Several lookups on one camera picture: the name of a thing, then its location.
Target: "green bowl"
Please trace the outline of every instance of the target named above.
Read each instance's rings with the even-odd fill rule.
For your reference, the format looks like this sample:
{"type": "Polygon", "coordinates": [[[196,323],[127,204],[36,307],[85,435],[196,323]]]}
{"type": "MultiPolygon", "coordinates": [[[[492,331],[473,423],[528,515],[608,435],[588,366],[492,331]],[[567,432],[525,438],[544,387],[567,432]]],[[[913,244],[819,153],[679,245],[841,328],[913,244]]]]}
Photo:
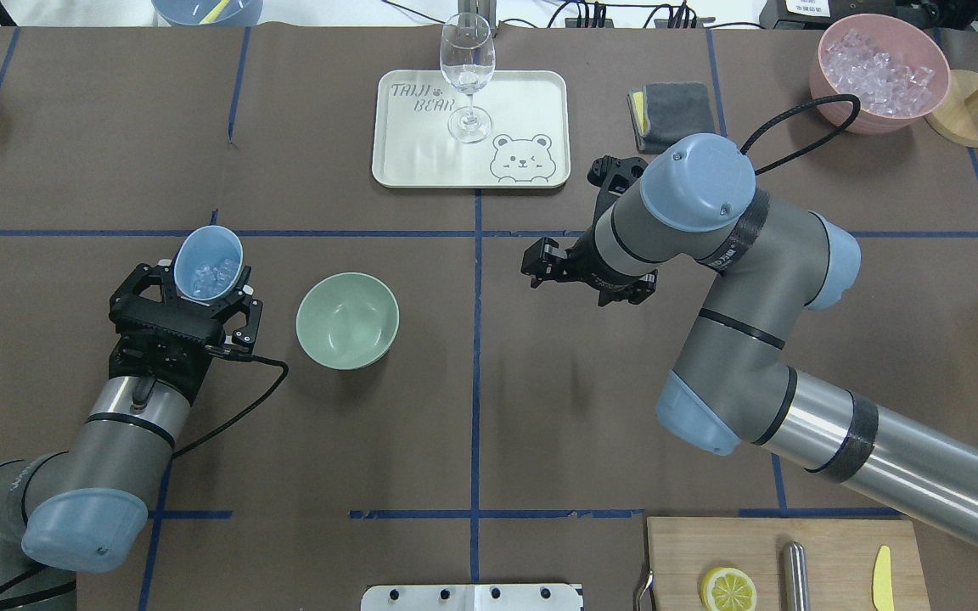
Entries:
{"type": "Polygon", "coordinates": [[[316,363],[357,370],[376,363],[399,332],[399,302],[378,279],[357,272],[325,278],[296,310],[296,339],[316,363]]]}

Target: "gray cloth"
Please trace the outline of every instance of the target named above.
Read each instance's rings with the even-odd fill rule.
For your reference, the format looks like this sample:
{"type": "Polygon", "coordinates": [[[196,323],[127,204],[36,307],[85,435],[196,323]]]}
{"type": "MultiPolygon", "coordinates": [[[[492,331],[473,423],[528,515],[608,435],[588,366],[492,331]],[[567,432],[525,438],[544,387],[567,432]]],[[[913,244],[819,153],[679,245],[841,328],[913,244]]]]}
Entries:
{"type": "Polygon", "coordinates": [[[628,94],[632,110],[632,129],[636,148],[642,154],[660,154],[678,140],[698,132],[715,132],[707,85],[702,82],[651,82],[644,85],[644,107],[635,108],[633,89],[628,94]],[[638,115],[647,117],[647,129],[641,129],[638,115]]]}

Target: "yellow knife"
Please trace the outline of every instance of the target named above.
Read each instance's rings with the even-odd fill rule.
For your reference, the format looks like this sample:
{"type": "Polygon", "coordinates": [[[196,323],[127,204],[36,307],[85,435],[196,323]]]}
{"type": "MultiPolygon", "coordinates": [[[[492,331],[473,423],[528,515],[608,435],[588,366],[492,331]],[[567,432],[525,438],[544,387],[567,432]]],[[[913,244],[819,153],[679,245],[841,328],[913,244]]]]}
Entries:
{"type": "Polygon", "coordinates": [[[212,11],[206,13],[205,17],[202,17],[202,20],[199,22],[199,24],[205,25],[205,24],[214,23],[215,20],[217,20],[217,17],[221,16],[222,11],[225,11],[225,7],[228,7],[228,0],[221,0],[221,2],[217,3],[217,6],[214,7],[212,11]]]}
{"type": "Polygon", "coordinates": [[[874,608],[878,611],[894,611],[889,546],[881,546],[878,549],[878,559],[874,560],[874,608]]]}

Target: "yellow straw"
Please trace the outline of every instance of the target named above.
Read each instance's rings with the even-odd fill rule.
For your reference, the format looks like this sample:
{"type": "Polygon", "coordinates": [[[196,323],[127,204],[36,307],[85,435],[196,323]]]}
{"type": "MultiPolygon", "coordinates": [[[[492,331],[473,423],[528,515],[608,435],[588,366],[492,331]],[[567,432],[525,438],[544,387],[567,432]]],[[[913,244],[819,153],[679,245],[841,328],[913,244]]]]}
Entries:
{"type": "Polygon", "coordinates": [[[202,20],[199,23],[201,24],[214,23],[215,20],[217,20],[217,16],[221,15],[221,12],[224,11],[225,7],[227,6],[228,6],[228,0],[221,0],[221,2],[217,3],[217,6],[214,7],[213,11],[206,13],[206,16],[202,17],[202,20]]]}

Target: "wine glass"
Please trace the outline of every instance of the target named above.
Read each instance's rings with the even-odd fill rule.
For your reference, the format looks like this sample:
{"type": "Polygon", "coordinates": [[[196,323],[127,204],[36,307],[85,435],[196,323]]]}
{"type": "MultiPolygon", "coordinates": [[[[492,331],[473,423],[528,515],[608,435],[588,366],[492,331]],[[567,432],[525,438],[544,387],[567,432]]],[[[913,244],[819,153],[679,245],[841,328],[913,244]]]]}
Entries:
{"type": "Polygon", "coordinates": [[[443,24],[440,70],[452,87],[466,94],[466,108],[447,117],[447,130],[460,143],[480,143],[492,130],[489,113],[474,106],[474,93],[489,84],[496,66],[497,52],[485,17],[458,13],[443,24]]]}

